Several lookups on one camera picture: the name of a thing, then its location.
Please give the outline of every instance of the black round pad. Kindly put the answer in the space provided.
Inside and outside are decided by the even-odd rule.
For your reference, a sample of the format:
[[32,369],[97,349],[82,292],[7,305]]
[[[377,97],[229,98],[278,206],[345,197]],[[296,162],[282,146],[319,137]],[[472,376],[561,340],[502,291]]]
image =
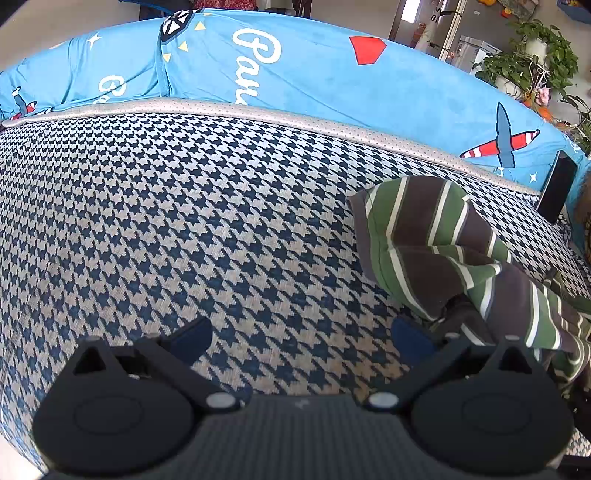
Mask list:
[[456,468],[533,473],[564,449],[573,431],[569,409],[549,387],[508,371],[448,382],[418,398],[412,427],[429,454]]
[[51,468],[120,476],[166,460],[194,425],[189,402],[172,388],[128,377],[84,381],[37,411],[33,437]]

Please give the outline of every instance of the red shape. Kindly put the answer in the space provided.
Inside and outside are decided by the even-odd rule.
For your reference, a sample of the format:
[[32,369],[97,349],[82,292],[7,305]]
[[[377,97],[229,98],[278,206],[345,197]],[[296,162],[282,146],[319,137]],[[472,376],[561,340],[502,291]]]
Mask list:
[[487,155],[498,155],[499,148],[496,146],[496,140],[487,142],[480,147],[480,156],[486,157]]
[[531,134],[531,143],[533,142],[534,138],[538,136],[539,133],[540,131],[536,130],[535,132],[522,132],[520,134],[513,135],[511,137],[511,148],[513,150],[519,150],[520,148],[527,147],[529,143],[527,143],[527,138],[525,137],[525,134]]
[[355,50],[357,65],[374,64],[382,52],[386,49],[386,44],[381,38],[376,37],[349,37]]

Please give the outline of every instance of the green leaves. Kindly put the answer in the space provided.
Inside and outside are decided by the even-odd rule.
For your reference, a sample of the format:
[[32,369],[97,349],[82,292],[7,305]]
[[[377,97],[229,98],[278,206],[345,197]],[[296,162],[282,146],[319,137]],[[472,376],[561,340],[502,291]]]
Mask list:
[[565,94],[558,101],[568,103],[577,110],[579,114],[578,127],[570,128],[567,133],[581,147],[585,154],[588,155],[591,152],[591,108],[585,100],[577,95]]
[[502,52],[488,56],[480,66],[482,71],[478,72],[476,77],[491,85],[495,84],[498,76],[503,76],[524,92],[532,88],[530,59],[520,52]]
[[[556,25],[547,28],[541,21],[534,19],[517,24],[515,31],[522,37],[521,44],[515,48],[516,51],[524,51],[525,44],[536,38],[547,43],[545,62],[549,70],[548,85],[558,90],[572,85],[569,80],[579,72],[579,58],[573,53],[570,42],[562,36]],[[532,60],[535,64],[540,64],[541,59],[534,56]]]

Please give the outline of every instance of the black object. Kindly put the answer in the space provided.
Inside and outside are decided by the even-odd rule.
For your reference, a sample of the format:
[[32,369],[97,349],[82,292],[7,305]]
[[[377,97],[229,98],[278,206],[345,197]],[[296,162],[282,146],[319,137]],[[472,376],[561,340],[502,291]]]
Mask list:
[[0,26],[27,0],[2,0],[0,2]]
[[579,3],[591,12],[591,0],[579,0]]
[[144,5],[154,10],[160,10],[167,15],[193,9],[193,3],[190,0],[119,0],[119,2]]
[[184,31],[193,18],[193,11],[176,12],[160,25],[160,41],[166,43]]
[[158,10],[153,7],[148,7],[147,5],[140,5],[139,6],[139,20],[151,20],[153,18],[162,18],[166,15],[166,13],[162,12],[162,10]]
[[292,0],[296,17],[310,18],[312,0]]
[[[591,393],[580,385],[578,379],[570,390],[569,407],[574,424],[587,439],[591,438]],[[565,455],[560,462],[560,473],[564,478],[591,478],[591,457]]]
[[545,466],[569,441],[572,416],[517,343],[460,338],[362,405],[255,395],[241,409],[188,367],[207,345],[184,339],[209,328],[200,319],[132,346],[83,342],[34,418],[47,478],[557,478]]
[[577,164],[561,150],[550,170],[536,207],[538,213],[550,223],[556,223],[558,220],[576,174]]

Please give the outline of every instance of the orange object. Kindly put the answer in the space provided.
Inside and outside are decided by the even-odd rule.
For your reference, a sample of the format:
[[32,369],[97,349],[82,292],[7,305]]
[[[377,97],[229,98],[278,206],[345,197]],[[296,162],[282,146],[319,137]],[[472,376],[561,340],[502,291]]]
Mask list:
[[[527,108],[531,108],[531,100],[526,100],[525,102],[523,102],[523,104],[527,107]],[[548,110],[548,107],[545,106],[541,106],[538,105],[537,103],[535,104],[535,109],[531,108],[535,113],[537,113],[540,117],[542,117],[544,120],[551,122],[552,120],[554,120],[554,117],[552,116],[552,114],[550,113],[550,110]]]

